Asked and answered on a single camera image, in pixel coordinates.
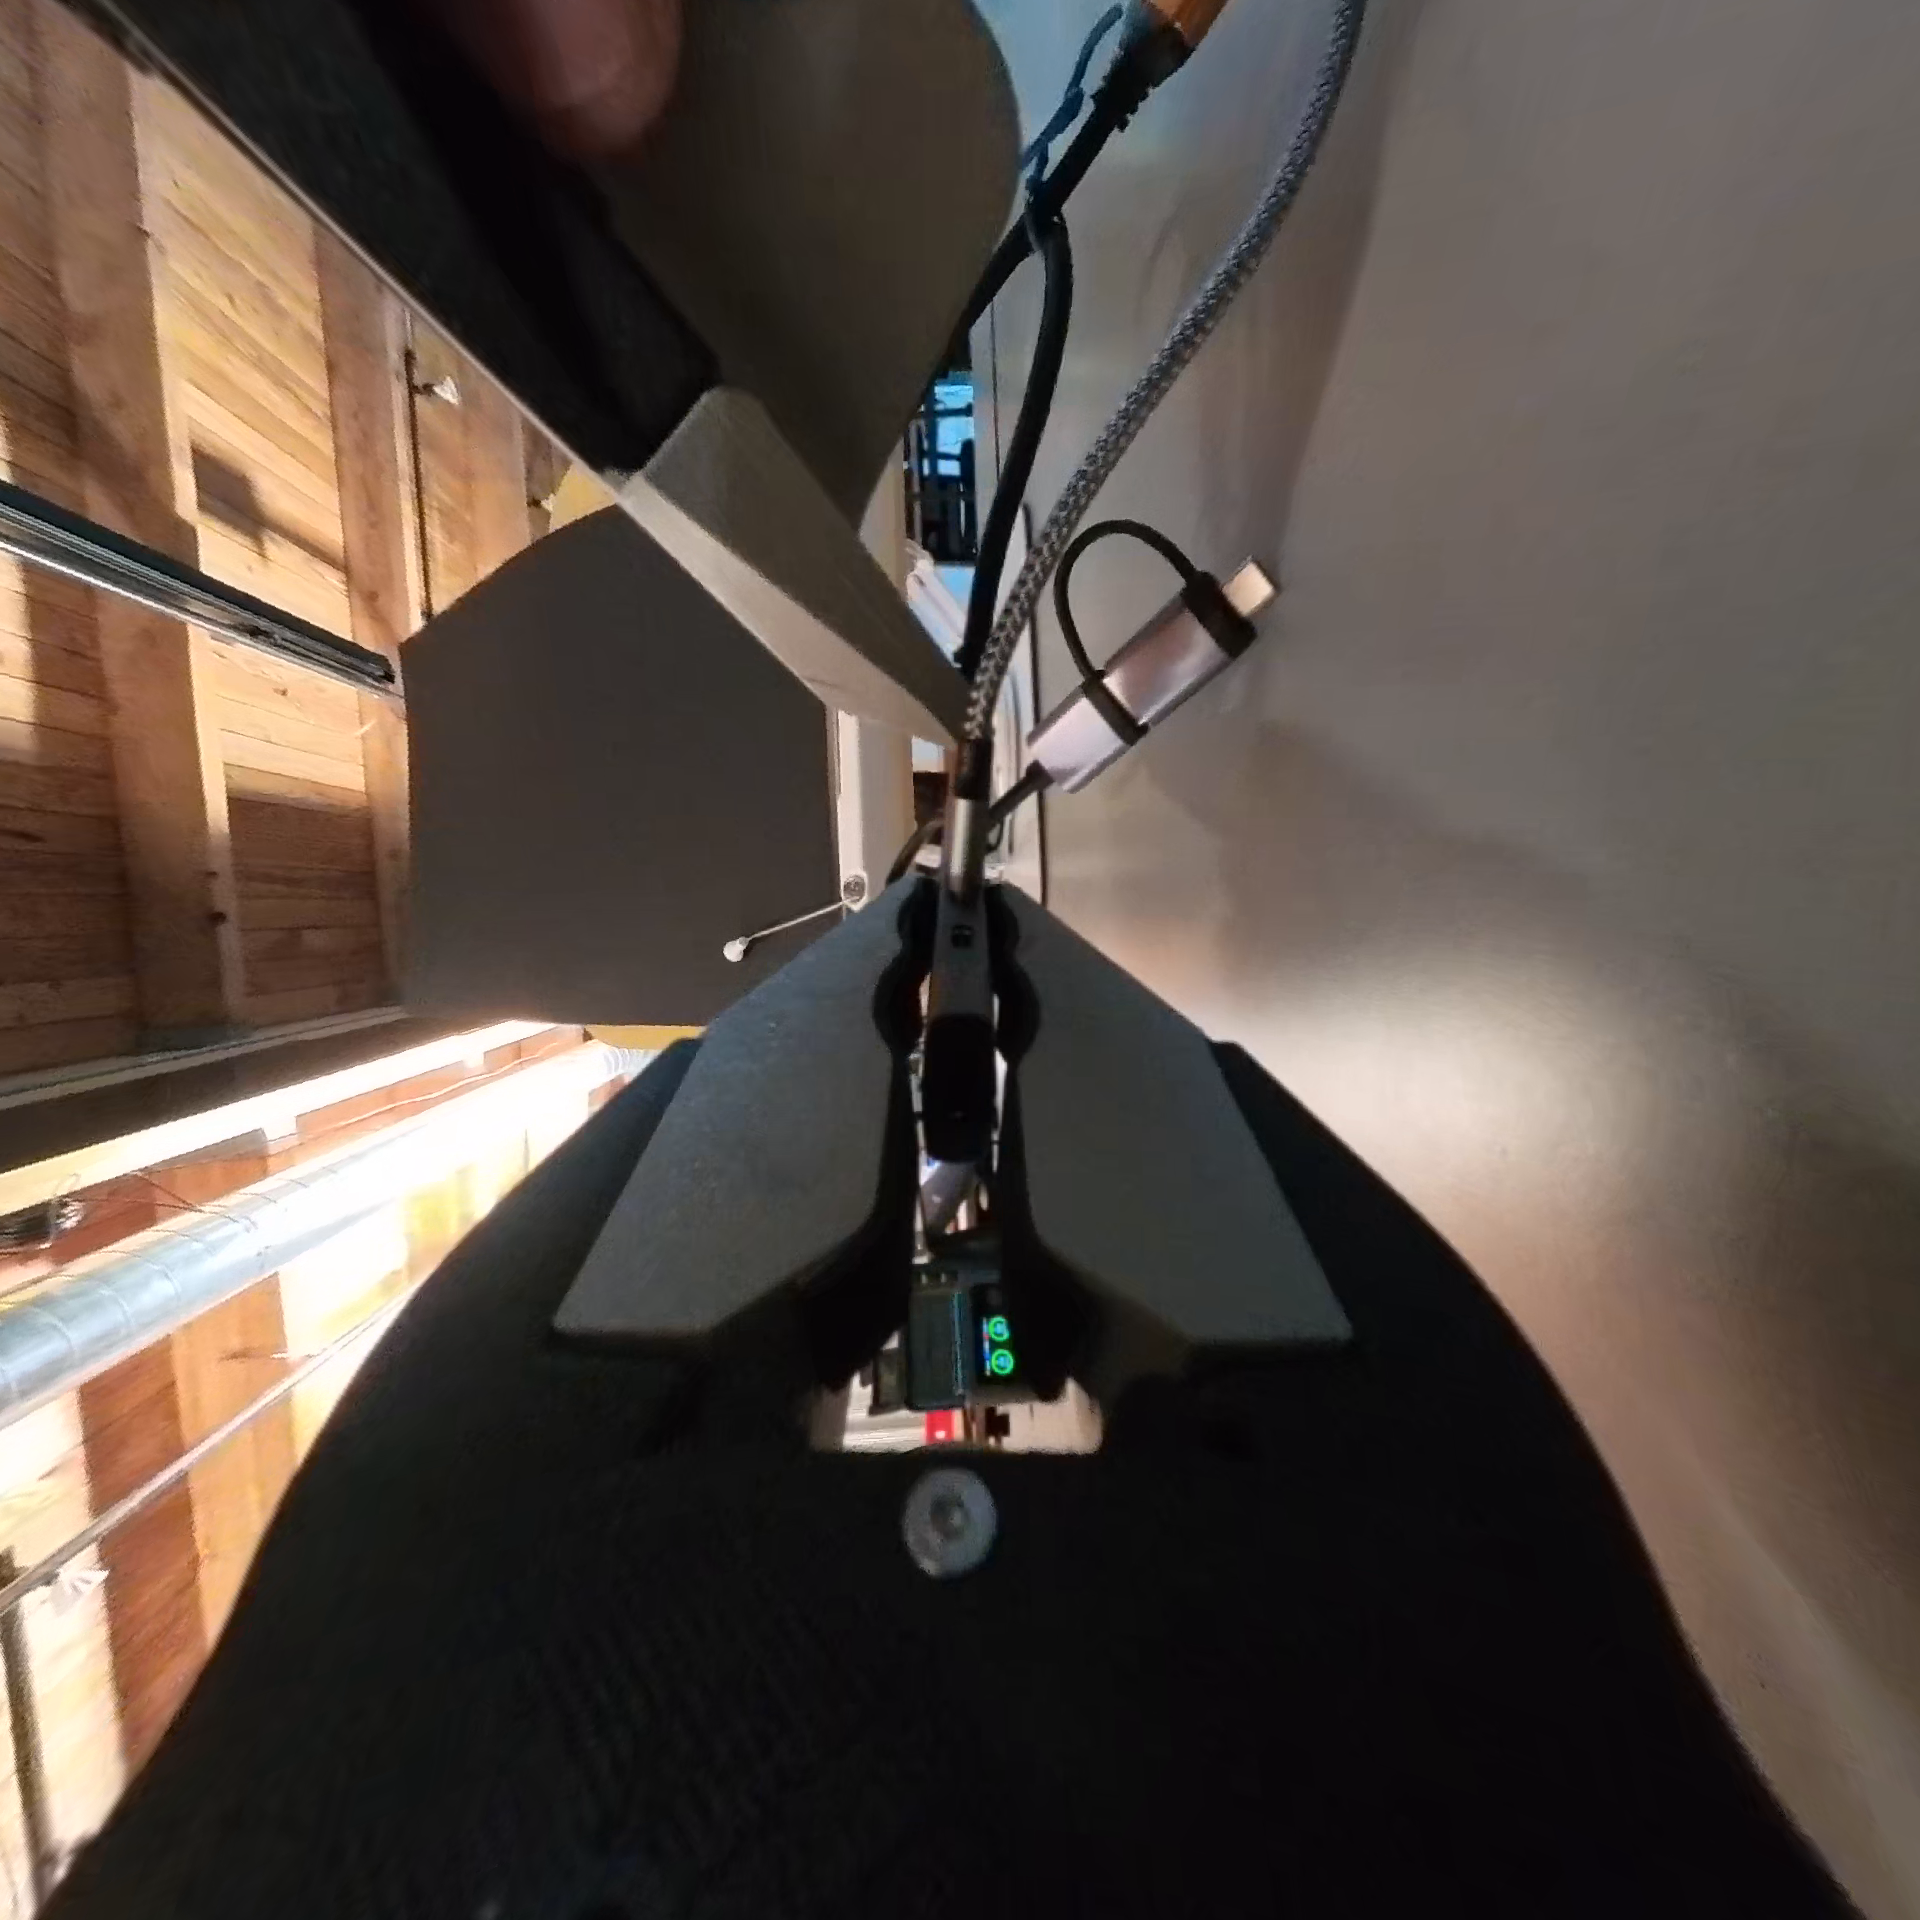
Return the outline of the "silver ventilation duct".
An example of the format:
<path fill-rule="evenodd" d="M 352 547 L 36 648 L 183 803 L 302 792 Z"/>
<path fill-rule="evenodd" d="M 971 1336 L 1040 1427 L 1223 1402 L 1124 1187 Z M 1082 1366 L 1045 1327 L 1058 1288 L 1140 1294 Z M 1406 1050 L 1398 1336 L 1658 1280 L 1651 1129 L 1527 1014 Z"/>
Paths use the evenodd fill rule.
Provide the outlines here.
<path fill-rule="evenodd" d="M 443 1180 L 492 1139 L 525 1135 L 544 1105 L 588 1097 L 635 1073 L 635 1064 L 635 1054 L 604 1043 L 579 1047 L 187 1209 L 7 1299 L 2 1427 L 352 1232 L 407 1192 Z"/>

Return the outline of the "black cable orange plug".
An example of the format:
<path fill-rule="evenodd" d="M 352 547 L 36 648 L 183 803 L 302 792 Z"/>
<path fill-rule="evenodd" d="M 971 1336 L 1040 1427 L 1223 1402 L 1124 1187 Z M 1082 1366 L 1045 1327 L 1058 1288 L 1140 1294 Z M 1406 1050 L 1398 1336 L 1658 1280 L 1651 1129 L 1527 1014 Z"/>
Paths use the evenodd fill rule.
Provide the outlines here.
<path fill-rule="evenodd" d="M 1136 118 L 1144 98 L 1171 80 L 1208 33 L 1221 4 L 1109 4 L 1082 42 L 1063 98 L 1024 151 L 1016 170 L 1024 196 L 996 243 L 952 344 L 989 314 L 1005 281 L 1030 258 L 1042 264 L 1042 308 L 1036 359 L 1019 401 L 1013 438 L 1002 450 L 991 506 L 976 540 L 959 676 L 978 682 L 996 617 L 1004 568 L 1013 547 L 1026 482 L 1038 459 L 1064 359 L 1072 319 L 1072 243 L 1064 206 L 1106 144 Z"/>

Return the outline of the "black ceiling track rail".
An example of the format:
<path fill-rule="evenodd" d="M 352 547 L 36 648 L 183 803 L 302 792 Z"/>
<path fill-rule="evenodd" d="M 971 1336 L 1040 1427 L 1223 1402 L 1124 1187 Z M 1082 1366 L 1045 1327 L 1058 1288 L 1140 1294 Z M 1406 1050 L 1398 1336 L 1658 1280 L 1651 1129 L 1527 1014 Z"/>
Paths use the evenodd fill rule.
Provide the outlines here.
<path fill-rule="evenodd" d="M 2 482 L 4 555 L 103 593 L 114 601 L 200 628 L 214 640 L 271 656 L 378 700 L 400 700 L 400 671 L 383 654 L 264 604 L 116 535 L 55 500 Z"/>

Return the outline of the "person's right hand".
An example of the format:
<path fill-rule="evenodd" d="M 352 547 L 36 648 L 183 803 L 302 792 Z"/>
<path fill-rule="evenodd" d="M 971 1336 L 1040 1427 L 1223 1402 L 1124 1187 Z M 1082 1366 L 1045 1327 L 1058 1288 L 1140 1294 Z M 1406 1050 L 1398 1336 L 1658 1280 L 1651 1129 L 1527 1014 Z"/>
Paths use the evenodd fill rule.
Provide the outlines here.
<path fill-rule="evenodd" d="M 486 25 L 486 71 L 572 159 L 637 144 L 680 70 L 684 3 L 502 3 Z"/>

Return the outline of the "black smartwatch green display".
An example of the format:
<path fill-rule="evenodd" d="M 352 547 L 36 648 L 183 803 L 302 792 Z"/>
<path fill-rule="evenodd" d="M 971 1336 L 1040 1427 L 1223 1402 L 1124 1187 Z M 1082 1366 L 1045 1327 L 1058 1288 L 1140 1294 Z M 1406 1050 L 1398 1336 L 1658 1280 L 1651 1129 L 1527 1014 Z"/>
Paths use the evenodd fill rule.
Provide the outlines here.
<path fill-rule="evenodd" d="M 903 1404 L 918 1412 L 1040 1399 L 996 1240 L 963 1235 L 931 1251 L 904 1297 L 900 1356 Z"/>

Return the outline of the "grey usb hub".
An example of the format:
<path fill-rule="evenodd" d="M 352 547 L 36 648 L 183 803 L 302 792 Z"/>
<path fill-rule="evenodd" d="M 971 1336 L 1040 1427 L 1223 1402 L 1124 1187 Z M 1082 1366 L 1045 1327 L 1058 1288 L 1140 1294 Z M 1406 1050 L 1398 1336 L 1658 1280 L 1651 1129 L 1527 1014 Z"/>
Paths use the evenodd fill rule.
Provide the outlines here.
<path fill-rule="evenodd" d="M 931 1162 L 981 1168 L 996 1131 L 996 1000 L 984 897 L 933 886 L 918 1122 Z"/>

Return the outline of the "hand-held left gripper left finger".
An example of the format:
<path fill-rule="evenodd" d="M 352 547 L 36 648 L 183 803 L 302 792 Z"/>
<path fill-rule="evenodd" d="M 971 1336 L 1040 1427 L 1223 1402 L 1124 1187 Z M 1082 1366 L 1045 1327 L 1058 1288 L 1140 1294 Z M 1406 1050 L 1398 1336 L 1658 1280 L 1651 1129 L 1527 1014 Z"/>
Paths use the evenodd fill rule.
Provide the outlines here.
<path fill-rule="evenodd" d="M 722 1014 L 555 1315 L 576 1347 L 778 1353 L 840 1385 L 915 1259 L 925 886 L 900 880 Z"/>

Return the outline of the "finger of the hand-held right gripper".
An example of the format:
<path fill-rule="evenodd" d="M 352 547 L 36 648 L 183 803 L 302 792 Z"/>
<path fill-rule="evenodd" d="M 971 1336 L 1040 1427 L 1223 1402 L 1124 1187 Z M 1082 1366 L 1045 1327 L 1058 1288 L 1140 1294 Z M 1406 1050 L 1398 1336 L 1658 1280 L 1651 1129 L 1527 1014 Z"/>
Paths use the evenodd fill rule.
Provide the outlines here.
<path fill-rule="evenodd" d="M 718 361 L 618 503 L 828 708 L 956 742 L 957 671 L 862 540 L 1016 194 L 966 3 L 685 4 L 614 227 Z"/>

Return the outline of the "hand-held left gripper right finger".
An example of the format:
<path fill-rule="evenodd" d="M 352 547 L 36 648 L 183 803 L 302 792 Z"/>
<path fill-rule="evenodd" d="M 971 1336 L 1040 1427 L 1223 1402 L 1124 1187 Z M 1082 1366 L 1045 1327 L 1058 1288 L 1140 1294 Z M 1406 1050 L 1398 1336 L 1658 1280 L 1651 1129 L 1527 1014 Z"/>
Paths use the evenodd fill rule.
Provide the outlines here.
<path fill-rule="evenodd" d="M 1208 1039 L 1016 888 L 996 892 L 996 1209 L 1036 1388 L 1116 1402 L 1334 1353 L 1341 1308 Z"/>

